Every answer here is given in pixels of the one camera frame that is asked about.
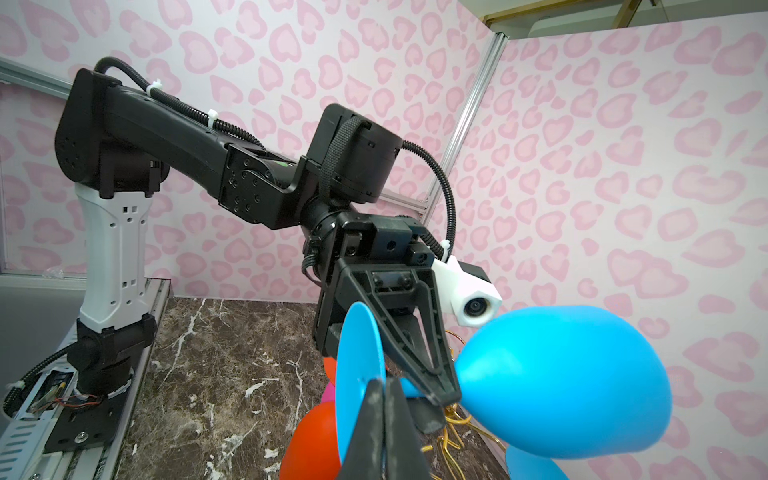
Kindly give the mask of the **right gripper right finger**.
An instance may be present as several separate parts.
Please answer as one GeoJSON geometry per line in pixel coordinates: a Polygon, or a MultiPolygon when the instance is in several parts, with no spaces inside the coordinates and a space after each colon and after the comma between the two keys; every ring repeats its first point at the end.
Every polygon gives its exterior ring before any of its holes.
{"type": "Polygon", "coordinates": [[[384,478],[430,479],[421,448],[403,388],[397,379],[388,377],[384,388],[384,478]]]}

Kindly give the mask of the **red plastic wine glass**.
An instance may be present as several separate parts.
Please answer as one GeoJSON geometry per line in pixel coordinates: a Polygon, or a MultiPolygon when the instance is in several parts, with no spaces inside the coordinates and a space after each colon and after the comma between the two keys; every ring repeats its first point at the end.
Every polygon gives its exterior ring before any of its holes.
{"type": "MultiPolygon", "coordinates": [[[[335,385],[336,360],[324,357],[323,364],[328,383],[335,385]]],[[[299,422],[281,462],[279,479],[335,479],[340,469],[335,401],[320,403],[299,422]]]]}

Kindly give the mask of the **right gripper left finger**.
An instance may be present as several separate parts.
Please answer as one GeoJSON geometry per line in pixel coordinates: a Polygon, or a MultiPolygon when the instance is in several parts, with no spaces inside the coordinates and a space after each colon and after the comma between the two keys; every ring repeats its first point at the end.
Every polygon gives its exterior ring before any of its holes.
{"type": "Polygon", "coordinates": [[[384,472],[384,386],[371,380],[358,412],[338,480],[379,480],[384,472]]]}

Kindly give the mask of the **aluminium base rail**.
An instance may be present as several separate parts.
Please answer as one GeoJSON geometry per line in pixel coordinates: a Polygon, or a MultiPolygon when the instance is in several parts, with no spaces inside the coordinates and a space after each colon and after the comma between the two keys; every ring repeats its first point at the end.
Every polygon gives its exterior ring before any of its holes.
{"type": "Polygon", "coordinates": [[[65,358],[47,366],[1,436],[1,477],[112,479],[150,352],[145,348],[134,361],[130,382],[117,396],[84,411],[42,403],[57,386],[70,399],[78,379],[65,358]]]}

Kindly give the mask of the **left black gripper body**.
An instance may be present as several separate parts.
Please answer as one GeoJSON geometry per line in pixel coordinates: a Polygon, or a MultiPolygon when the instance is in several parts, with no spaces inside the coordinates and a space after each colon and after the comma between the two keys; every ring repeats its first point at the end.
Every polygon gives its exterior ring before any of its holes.
{"type": "Polygon", "coordinates": [[[313,338],[336,356],[351,306],[368,307],[382,348],[434,405],[461,398],[444,332],[432,264],[421,242],[424,227],[405,217],[324,212],[311,219],[312,272],[321,284],[313,338]]]}

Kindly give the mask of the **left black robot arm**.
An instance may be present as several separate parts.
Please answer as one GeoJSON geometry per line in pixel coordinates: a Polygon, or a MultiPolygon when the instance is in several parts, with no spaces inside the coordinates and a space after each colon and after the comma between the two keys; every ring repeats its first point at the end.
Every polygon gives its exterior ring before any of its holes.
{"type": "Polygon", "coordinates": [[[385,354],[426,398],[459,401],[432,269],[450,248],[414,218],[358,211],[379,198],[401,152],[423,156],[423,148],[331,104],[308,152],[290,160],[130,67],[126,87],[108,73],[120,67],[108,57],[78,72],[55,135],[86,226],[86,296],[66,352],[80,394],[104,399],[126,385],[155,339],[144,284],[147,218],[177,170],[247,223],[303,231],[301,271],[320,290],[313,337],[322,354],[336,353],[346,312],[361,303],[385,354]]]}

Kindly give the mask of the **blue wine glass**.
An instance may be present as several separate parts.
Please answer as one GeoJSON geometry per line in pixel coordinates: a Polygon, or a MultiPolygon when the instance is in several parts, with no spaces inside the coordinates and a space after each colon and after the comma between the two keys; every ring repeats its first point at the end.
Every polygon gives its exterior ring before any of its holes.
{"type": "Polygon", "coordinates": [[[562,469],[549,458],[509,446],[505,461],[511,480],[568,480],[562,469]]]}
{"type": "Polygon", "coordinates": [[[409,398],[460,404],[508,445],[554,459],[645,450],[661,439],[673,409],[650,343],[592,306],[508,312],[444,368],[409,373],[401,385],[409,398]]]}

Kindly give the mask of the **pink plastic wine glass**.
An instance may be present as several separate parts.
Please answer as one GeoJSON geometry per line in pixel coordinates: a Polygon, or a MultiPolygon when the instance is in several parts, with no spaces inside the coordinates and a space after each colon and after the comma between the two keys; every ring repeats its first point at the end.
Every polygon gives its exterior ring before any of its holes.
{"type": "Polygon", "coordinates": [[[335,395],[336,395],[335,385],[333,383],[328,383],[322,393],[320,403],[323,404],[327,402],[334,402],[335,395]]]}

